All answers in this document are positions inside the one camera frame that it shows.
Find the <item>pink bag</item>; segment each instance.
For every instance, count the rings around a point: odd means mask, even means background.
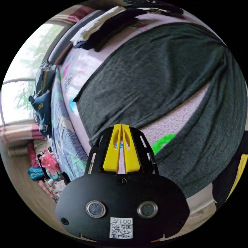
[[[60,173],[59,164],[56,161],[54,155],[51,155],[50,152],[44,148],[44,154],[40,157],[41,166],[49,170],[50,172]]]

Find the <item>pillow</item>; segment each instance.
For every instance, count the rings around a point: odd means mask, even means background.
[[[30,96],[28,98],[33,106],[36,115],[39,117],[39,131],[44,137],[51,137],[51,91],[47,90],[42,96],[37,96],[35,99]]]
[[[35,76],[34,96],[43,95],[48,89],[52,88],[56,67],[48,61],[42,62]]]

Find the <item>window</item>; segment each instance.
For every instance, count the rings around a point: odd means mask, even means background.
[[[63,30],[62,25],[45,23],[23,44],[14,57],[1,88],[0,126],[33,120],[33,109],[28,97],[35,90],[35,75]]]
[[[2,86],[2,112],[5,124],[33,119],[28,97],[35,90],[34,81],[19,81]]]

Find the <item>yellow bracket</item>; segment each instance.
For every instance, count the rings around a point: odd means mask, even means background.
[[[129,125],[117,124],[114,126],[112,136],[108,145],[108,150],[103,163],[103,169],[108,172],[115,172],[118,174],[119,171],[119,160],[120,160],[120,146],[121,146],[121,134],[123,137],[123,155],[125,173],[137,172],[140,170],[140,163],[132,139]]]
[[[122,125],[122,136],[125,173],[127,174],[129,172],[139,171],[140,163],[136,153],[129,125]]]
[[[109,172],[119,171],[119,160],[120,160],[120,146],[121,146],[121,124],[114,126],[112,136],[108,145],[108,150],[103,163],[103,169]]]

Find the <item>screw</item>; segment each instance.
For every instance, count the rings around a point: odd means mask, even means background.
[[[65,226],[68,226],[68,225],[69,225],[68,220],[65,219],[65,218],[62,218],[62,219],[61,219],[61,223],[62,223],[63,225],[65,225]]]
[[[127,181],[125,178],[122,178],[118,181],[119,184],[125,184]]]

